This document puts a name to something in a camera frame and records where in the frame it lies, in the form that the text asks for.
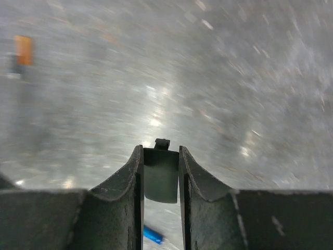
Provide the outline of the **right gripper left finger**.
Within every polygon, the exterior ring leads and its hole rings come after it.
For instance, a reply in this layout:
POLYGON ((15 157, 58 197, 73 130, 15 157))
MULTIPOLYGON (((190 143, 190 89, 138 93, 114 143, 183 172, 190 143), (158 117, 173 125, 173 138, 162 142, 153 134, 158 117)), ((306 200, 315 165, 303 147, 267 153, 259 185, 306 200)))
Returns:
POLYGON ((20 188, 1 176, 1 249, 142 249, 144 150, 91 190, 20 188))

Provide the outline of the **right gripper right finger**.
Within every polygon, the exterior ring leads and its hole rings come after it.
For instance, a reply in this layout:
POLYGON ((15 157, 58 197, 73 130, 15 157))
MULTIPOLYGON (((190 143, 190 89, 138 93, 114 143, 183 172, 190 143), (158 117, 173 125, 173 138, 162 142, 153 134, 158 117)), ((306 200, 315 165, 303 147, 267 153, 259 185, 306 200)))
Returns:
POLYGON ((332 191, 234 189, 179 151, 185 249, 332 249, 332 191))

